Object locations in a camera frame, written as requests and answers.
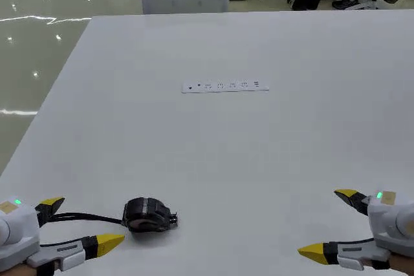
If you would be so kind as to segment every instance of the table surface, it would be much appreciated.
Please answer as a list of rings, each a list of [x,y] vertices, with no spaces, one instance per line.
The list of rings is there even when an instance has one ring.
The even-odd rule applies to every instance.
[[[43,242],[127,233],[70,275],[355,275],[297,254],[370,237],[333,195],[412,192],[414,10],[96,17],[0,178],[33,204],[121,217],[152,196],[179,227],[133,238],[47,224]],[[258,78],[269,92],[182,94]],[[376,275],[367,270],[365,275]],[[387,275],[398,275],[389,272]]]

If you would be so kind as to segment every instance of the robotic hand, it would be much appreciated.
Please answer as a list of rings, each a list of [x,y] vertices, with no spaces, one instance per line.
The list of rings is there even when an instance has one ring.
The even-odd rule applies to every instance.
[[[373,238],[313,244],[300,248],[299,253],[325,265],[339,264],[358,271],[364,270],[364,265],[376,270],[386,270],[394,265],[394,269],[407,273],[401,269],[413,265],[414,201],[390,191],[365,196],[355,190],[342,189],[335,194],[368,216]]]
[[[69,270],[109,253],[125,238],[124,235],[104,234],[41,245],[39,229],[47,222],[106,221],[123,225],[133,233],[163,232],[177,224],[177,214],[171,214],[169,208],[154,198],[130,200],[125,205],[122,220],[86,213],[55,215],[63,201],[62,197],[51,198],[35,208],[16,197],[0,202],[0,274],[25,263],[27,266],[17,268],[34,268],[37,276],[52,276],[55,270]]]
[[[39,276],[68,270],[85,260],[101,257],[123,240],[123,235],[96,235],[59,244],[40,245],[39,229],[57,212],[64,198],[44,200],[36,208],[9,198],[0,204],[0,271],[26,262]]]

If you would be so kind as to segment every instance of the tiled floor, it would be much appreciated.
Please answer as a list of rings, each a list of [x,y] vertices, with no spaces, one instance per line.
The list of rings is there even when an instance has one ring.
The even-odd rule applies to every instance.
[[[403,0],[398,7],[414,8],[414,0]],[[320,8],[330,9],[330,1]],[[269,10],[290,6],[286,0],[230,3],[233,12]],[[0,0],[0,173],[88,20],[141,11],[140,0]]]

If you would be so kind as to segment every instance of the human hand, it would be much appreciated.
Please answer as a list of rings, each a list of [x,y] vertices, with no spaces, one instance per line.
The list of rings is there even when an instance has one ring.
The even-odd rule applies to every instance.
[[[37,271],[26,264],[20,264],[10,270],[3,271],[0,276],[36,276]]]
[[[370,260],[364,261],[364,265],[372,266]],[[414,276],[414,258],[393,253],[389,258],[389,265],[392,270],[400,271],[408,276]]]

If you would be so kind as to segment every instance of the electrical outlet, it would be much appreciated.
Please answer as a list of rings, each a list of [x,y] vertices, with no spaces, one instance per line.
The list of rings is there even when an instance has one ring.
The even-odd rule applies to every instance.
[[[246,90],[269,90],[269,87],[261,80],[194,81],[182,84],[183,93],[242,92]]]

